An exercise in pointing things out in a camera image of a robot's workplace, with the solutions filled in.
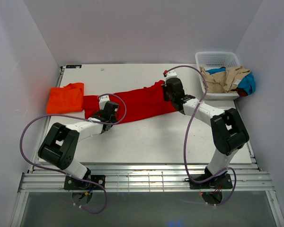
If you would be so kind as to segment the orange t shirt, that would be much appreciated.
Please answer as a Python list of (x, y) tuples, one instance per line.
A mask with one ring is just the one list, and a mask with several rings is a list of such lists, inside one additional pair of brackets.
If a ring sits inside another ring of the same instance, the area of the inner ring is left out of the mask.
[(50, 89), (46, 107), (47, 114), (68, 114), (82, 112), (84, 83), (70, 83), (64, 87)]

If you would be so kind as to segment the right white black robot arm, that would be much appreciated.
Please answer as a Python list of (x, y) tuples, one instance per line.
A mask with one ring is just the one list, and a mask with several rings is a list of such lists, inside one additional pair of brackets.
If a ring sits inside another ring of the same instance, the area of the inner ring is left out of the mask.
[[(191, 117), (184, 139), (184, 165), (189, 181), (215, 188), (221, 183), (221, 176), (227, 173), (234, 155), (249, 141), (249, 134), (238, 110), (235, 108), (223, 110), (210, 106), (192, 95), (187, 95), (181, 80), (177, 77), (166, 79), (162, 87), (164, 100), (171, 102), (176, 111)], [(204, 174), (195, 179), (189, 174), (186, 158), (188, 133), (194, 118), (211, 127), (215, 145), (214, 155), (205, 167)]]

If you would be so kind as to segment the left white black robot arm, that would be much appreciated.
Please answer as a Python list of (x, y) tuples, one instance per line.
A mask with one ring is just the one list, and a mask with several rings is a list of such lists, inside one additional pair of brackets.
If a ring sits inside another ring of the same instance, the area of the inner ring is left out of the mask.
[(103, 109), (86, 121), (68, 125), (54, 123), (38, 151), (38, 156), (75, 177), (74, 182), (79, 188), (88, 188), (91, 183), (90, 170), (74, 158), (77, 144), (108, 131), (112, 123), (117, 122), (118, 107), (117, 103), (107, 101)]

